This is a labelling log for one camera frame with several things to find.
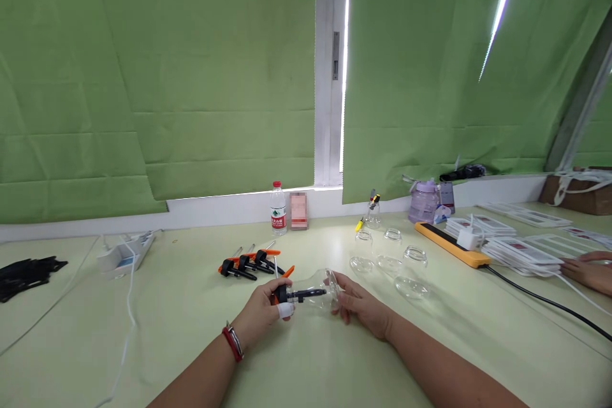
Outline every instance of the green curtain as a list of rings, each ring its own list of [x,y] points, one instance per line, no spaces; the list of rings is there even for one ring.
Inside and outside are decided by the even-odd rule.
[[[101,0],[0,0],[0,223],[164,212]]]
[[[612,0],[350,0],[345,203],[483,163],[542,171],[572,82]]]
[[[315,0],[103,0],[156,199],[309,186]]]
[[[612,167],[612,78],[604,90],[595,114],[574,156],[574,166]]]

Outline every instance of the white wall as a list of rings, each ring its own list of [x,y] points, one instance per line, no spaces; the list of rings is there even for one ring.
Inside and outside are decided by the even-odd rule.
[[[470,207],[485,202],[537,201],[546,175],[474,178],[455,187],[455,205]],[[366,202],[342,204],[342,187],[306,188],[309,218],[361,215]],[[104,219],[28,225],[0,225],[0,242],[100,234],[179,230],[197,226],[256,223],[270,220],[268,192],[168,201],[164,214],[132,215]],[[407,212],[410,198],[381,202],[381,212]]]

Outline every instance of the yellow power strip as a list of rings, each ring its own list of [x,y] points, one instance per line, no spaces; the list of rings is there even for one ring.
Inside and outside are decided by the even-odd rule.
[[[491,263],[491,259],[487,255],[465,250],[457,245],[457,239],[437,229],[434,225],[419,222],[414,225],[414,229],[472,268],[478,269],[480,266]]]

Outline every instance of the black cable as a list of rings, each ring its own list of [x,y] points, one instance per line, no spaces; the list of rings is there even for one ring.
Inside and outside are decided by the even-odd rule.
[[[540,301],[543,301],[544,303],[548,303],[554,307],[558,307],[560,310],[565,311],[568,314],[571,314],[572,316],[574,316],[576,319],[583,321],[585,324],[589,325],[589,327],[591,327],[593,330],[595,330],[597,333],[599,333],[600,335],[602,335],[603,337],[607,338],[608,340],[612,341],[612,335],[610,335],[608,332],[606,332],[605,330],[603,330],[602,328],[599,328],[597,325],[595,325],[593,322],[591,322],[589,319],[587,319],[584,316],[581,316],[580,314],[578,314],[577,312],[572,311],[570,308],[567,308],[563,305],[560,305],[559,303],[555,303],[552,300],[549,300],[548,298],[545,298],[543,296],[539,296],[536,293],[533,293],[529,290],[527,290],[524,287],[521,287],[518,284],[515,284],[513,281],[511,281],[510,279],[508,279],[507,277],[504,277],[502,274],[499,274],[497,271],[495,271],[492,267],[490,267],[489,265],[483,265],[480,266],[481,268],[487,269],[489,271],[491,271],[493,274],[495,274],[497,277],[499,277],[500,279],[506,281],[508,284],[512,285],[512,287],[516,287],[518,288],[520,291],[525,292],[528,295],[533,296],[534,298],[537,298]]]

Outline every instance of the white power strip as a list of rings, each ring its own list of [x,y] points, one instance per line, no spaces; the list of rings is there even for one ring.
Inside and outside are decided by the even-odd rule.
[[[112,249],[98,255],[96,260],[100,271],[102,271],[107,279],[118,279],[130,273],[134,258],[136,258],[134,271],[137,271],[154,240],[155,234],[145,234],[126,242],[126,244],[116,245]]]

